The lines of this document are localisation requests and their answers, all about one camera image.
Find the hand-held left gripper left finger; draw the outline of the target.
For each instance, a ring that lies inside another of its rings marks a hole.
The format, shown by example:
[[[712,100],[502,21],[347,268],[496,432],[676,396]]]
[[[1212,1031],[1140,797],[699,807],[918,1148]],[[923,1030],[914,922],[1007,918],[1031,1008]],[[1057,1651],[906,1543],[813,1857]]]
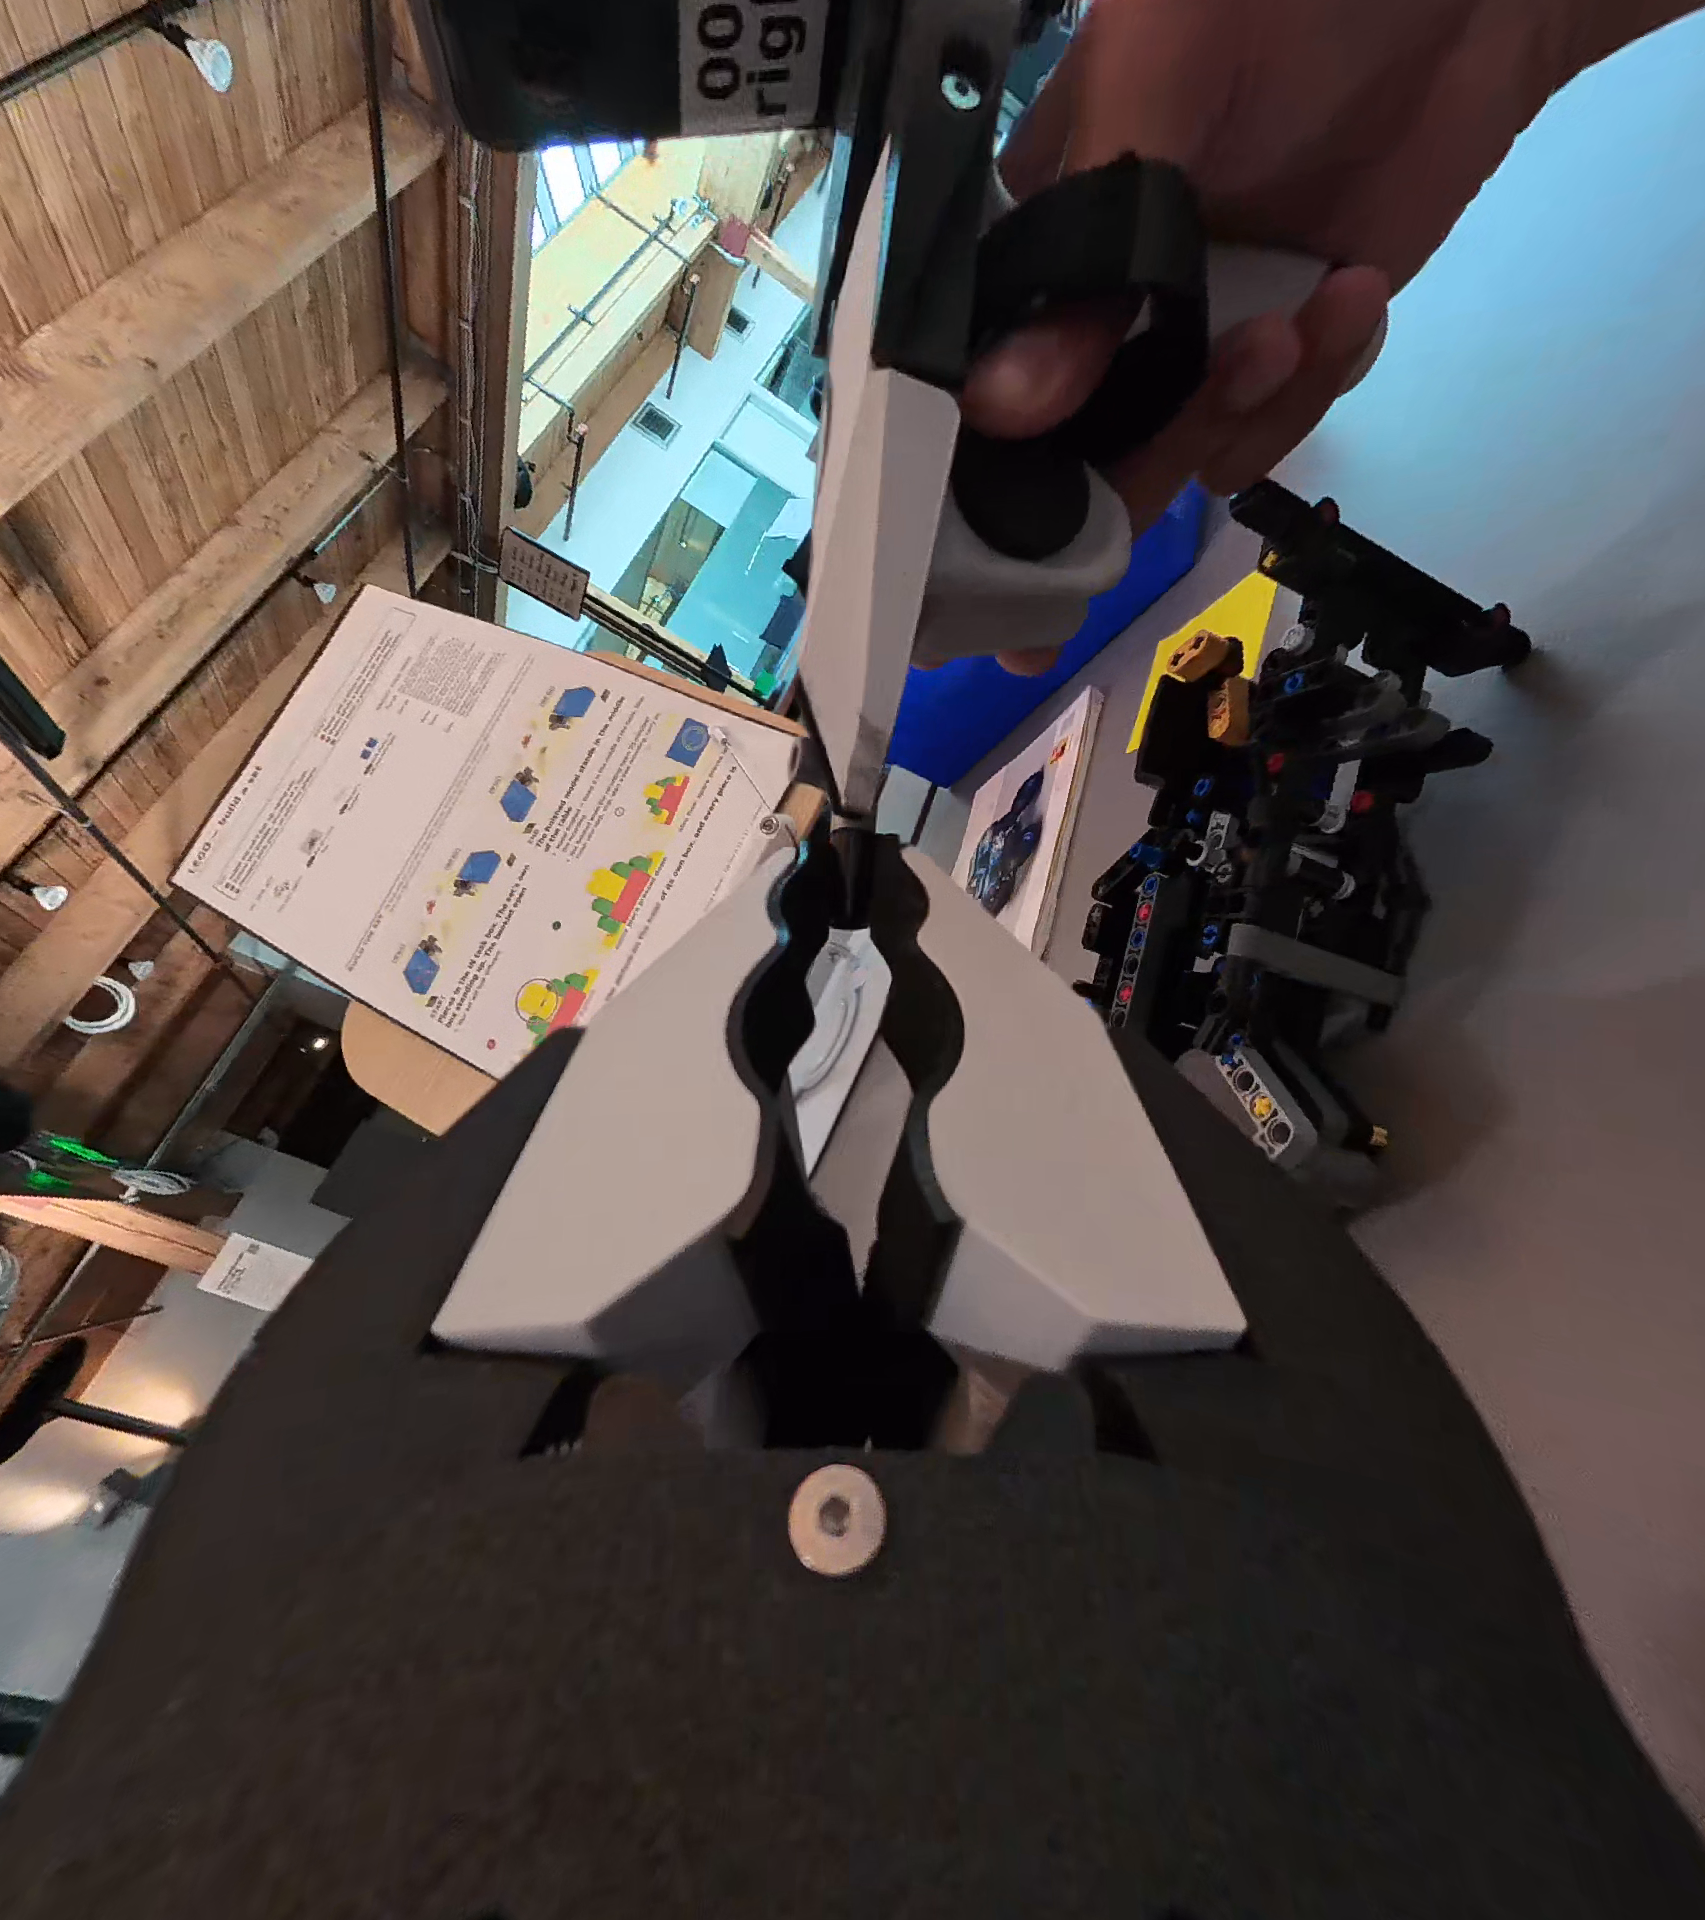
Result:
[[[843,902],[832,858],[775,858],[588,1017],[436,1310],[438,1343],[693,1369],[762,1334],[850,1332],[848,1235],[816,1203],[788,1090]]]

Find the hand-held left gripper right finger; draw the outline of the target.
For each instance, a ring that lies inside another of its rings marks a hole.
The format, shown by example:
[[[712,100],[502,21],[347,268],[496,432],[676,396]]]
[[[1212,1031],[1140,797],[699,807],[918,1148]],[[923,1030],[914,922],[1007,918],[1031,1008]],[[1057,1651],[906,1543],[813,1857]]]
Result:
[[[1046,1374],[1237,1346],[1245,1307],[1099,1016],[893,836],[866,905],[909,1105],[864,1302]]]

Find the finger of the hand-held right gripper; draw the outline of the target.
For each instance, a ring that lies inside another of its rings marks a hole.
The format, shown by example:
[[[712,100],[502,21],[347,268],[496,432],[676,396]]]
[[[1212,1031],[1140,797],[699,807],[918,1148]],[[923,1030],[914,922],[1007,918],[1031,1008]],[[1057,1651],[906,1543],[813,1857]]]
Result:
[[[872,355],[888,260],[893,141],[861,203],[832,313],[796,699],[837,823],[868,826],[912,664],[961,409]]]

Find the black lego technic model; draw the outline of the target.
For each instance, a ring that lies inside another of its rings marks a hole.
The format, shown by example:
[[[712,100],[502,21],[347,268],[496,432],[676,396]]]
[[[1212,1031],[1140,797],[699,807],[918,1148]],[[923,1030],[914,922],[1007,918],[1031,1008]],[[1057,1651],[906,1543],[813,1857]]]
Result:
[[[1073,988],[1356,1214],[1391,1136],[1331,1056],[1392,1024],[1431,910],[1400,813],[1493,752],[1429,680],[1512,669],[1534,643],[1507,603],[1359,533],[1329,496],[1265,478],[1230,516],[1295,620],[1253,639],[1210,616],[1158,669],[1134,749],[1151,809],[1095,882]]]

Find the lego instruction booklet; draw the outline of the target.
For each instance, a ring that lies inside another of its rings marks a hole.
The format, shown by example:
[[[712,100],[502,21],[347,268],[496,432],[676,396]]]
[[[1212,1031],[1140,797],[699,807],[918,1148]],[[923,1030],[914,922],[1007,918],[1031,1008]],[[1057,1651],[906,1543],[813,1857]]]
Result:
[[[1102,709],[1102,691],[1082,688],[1049,732],[982,782],[962,829],[955,880],[1037,956],[1044,956],[1057,920]]]

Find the person's right hand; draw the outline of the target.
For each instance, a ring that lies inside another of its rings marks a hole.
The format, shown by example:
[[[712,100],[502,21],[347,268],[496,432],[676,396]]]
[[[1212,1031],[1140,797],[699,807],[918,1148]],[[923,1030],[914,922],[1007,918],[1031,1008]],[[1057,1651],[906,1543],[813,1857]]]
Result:
[[[1102,1],[1009,134],[1028,199],[1125,156],[1184,171],[1208,235],[1324,266],[1223,333],[1200,390],[1105,467],[1134,531],[1230,493],[1363,375],[1389,307],[1579,73],[1701,1]]]

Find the blue plastic box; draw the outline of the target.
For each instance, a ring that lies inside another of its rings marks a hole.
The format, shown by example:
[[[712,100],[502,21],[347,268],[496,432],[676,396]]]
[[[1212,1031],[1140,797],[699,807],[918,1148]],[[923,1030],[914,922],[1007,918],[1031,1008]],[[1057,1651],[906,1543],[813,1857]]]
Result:
[[[887,765],[951,785],[1013,733],[1052,691],[1151,611],[1196,564],[1210,493],[1189,484],[1138,535],[1122,577],[1097,593],[1055,664],[1021,676],[990,656],[912,666]]]

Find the brown cardboard board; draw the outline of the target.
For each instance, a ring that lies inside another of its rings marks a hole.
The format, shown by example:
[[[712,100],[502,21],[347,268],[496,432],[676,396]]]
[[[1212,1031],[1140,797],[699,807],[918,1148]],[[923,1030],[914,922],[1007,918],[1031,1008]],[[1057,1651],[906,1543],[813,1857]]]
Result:
[[[824,775],[830,767],[807,722],[776,708],[756,706],[741,693],[712,691],[674,677],[662,667],[637,661],[618,661],[618,666],[631,676],[727,713],[733,727],[776,732],[791,740],[792,780],[781,800],[760,804],[764,858],[768,851],[796,847],[821,829],[821,822],[832,807],[832,800],[824,794]],[[445,1136],[496,1084],[493,1074],[385,1017],[357,998],[347,1004],[339,1045],[344,1068],[362,1092],[433,1137]]]

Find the white sorting tray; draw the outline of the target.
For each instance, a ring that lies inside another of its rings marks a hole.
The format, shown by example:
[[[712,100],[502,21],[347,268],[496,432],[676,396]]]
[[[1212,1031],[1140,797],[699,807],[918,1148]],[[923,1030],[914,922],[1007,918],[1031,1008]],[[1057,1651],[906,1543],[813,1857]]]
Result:
[[[807,974],[813,1026],[791,1060],[782,1098],[813,1175],[876,1041],[890,967],[868,927],[832,927]]]

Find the small hanging sign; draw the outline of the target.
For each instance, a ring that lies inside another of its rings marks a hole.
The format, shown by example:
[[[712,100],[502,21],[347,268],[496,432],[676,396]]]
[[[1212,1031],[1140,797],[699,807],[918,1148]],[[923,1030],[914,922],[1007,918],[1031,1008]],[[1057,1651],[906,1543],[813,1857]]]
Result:
[[[568,620],[584,616],[590,593],[588,569],[531,539],[517,526],[501,529],[498,577],[512,591]]]

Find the yellow paper sheet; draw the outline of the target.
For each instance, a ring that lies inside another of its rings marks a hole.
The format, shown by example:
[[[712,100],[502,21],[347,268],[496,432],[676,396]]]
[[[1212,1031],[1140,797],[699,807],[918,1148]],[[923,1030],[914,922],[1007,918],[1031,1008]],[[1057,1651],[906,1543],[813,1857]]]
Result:
[[[1129,756],[1140,748],[1145,738],[1157,681],[1170,672],[1174,656],[1202,632],[1218,633],[1225,639],[1237,639],[1243,648],[1241,677],[1246,681],[1254,677],[1254,669],[1266,645],[1266,632],[1279,593],[1281,588],[1275,577],[1261,569],[1253,569],[1200,613],[1157,643],[1146,686],[1126,741]]]

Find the printed instruction sheet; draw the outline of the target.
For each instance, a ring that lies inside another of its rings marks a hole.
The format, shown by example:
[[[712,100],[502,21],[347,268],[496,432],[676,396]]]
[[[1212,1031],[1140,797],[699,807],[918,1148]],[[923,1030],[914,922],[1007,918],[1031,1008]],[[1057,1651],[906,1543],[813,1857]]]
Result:
[[[800,730],[358,588],[172,880],[496,1082],[758,861]]]

